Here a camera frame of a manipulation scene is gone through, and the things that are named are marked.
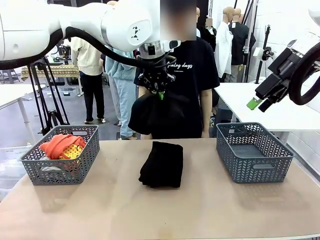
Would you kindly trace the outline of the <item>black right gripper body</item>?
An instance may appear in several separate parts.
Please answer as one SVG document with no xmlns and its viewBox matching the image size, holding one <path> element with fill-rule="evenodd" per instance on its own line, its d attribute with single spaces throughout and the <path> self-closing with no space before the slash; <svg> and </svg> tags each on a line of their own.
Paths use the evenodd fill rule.
<svg viewBox="0 0 320 240">
<path fill-rule="evenodd" d="M 281 101 L 288 94 L 292 74 L 303 56 L 294 49 L 285 48 L 268 67 L 271 74 L 255 89 L 255 95 L 261 100 Z"/>
</svg>

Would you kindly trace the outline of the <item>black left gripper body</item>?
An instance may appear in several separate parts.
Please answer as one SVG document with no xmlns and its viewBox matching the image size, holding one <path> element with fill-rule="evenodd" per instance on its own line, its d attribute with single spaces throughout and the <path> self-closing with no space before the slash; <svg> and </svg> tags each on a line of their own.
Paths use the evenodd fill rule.
<svg viewBox="0 0 320 240">
<path fill-rule="evenodd" d="M 173 56 L 163 56 L 155 59 L 143 59 L 141 57 L 138 57 L 137 60 L 143 63 L 142 68 L 136 68 L 136 76 L 139 77 L 145 69 L 147 69 L 148 71 L 158 71 L 166 69 L 169 64 L 173 63 Z"/>
</svg>

